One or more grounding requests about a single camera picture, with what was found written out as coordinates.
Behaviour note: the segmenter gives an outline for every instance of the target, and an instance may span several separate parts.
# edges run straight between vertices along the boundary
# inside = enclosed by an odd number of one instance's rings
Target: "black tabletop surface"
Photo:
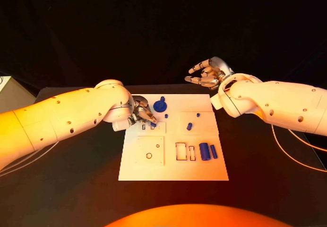
[[[45,88],[38,101],[77,89]],[[216,93],[193,84],[127,89],[131,94]],[[294,226],[326,225],[327,173],[286,156],[271,125],[255,115],[232,118],[224,109],[215,114],[229,181],[119,181],[126,131],[101,122],[0,178],[0,226],[101,227],[139,211],[191,203],[237,207]],[[301,162],[323,168],[313,149],[278,127],[277,137]]]

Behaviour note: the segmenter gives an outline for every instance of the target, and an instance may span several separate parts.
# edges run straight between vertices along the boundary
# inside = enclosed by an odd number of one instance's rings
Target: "robotic arm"
[[[255,114],[264,122],[283,128],[327,136],[327,90],[280,81],[263,82],[235,73],[224,60],[214,57],[191,70],[202,70],[202,78],[186,81],[201,84],[218,94],[211,98],[215,109],[224,108],[232,117]]]
[[[18,158],[91,129],[104,120],[114,131],[157,119],[147,99],[131,96],[117,80],[68,92],[0,114],[0,170]]]

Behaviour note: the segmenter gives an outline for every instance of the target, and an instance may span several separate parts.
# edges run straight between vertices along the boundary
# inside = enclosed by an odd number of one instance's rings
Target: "blue object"
[[[167,109],[167,103],[165,102],[165,97],[153,104],[153,108],[157,112],[163,112]]]
[[[204,161],[211,160],[212,158],[211,158],[211,152],[209,152],[208,143],[201,143],[201,144],[199,144],[199,147],[201,147],[202,160],[204,160]]]
[[[214,158],[218,158],[215,145],[211,145],[211,150],[212,150]]]
[[[188,128],[186,128],[189,131],[191,131],[191,129],[192,129],[192,123],[189,123],[189,125],[188,125]]]

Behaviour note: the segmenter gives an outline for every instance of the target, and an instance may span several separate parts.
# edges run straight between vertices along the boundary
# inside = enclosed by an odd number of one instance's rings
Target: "table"
[[[36,101],[78,87],[45,88]],[[134,94],[211,94],[193,84],[127,86]],[[327,173],[280,150],[254,114],[215,111],[229,181],[119,181],[126,131],[107,122],[59,142],[29,166],[0,178],[0,226],[106,226],[155,207],[201,203],[261,213],[294,226],[327,224]],[[313,149],[277,127],[284,149],[323,168]]]

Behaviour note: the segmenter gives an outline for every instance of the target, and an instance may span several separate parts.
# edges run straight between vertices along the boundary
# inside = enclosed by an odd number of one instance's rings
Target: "black table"
[[[46,88],[38,101],[78,88]],[[127,86],[133,94],[202,94],[196,86]],[[229,181],[119,181],[126,131],[107,122],[59,142],[28,167],[0,178],[0,226],[101,227],[155,207],[205,203],[261,213],[296,226],[327,224],[327,173],[280,150],[271,125],[215,111]],[[323,168],[314,150],[277,127],[284,149]]]

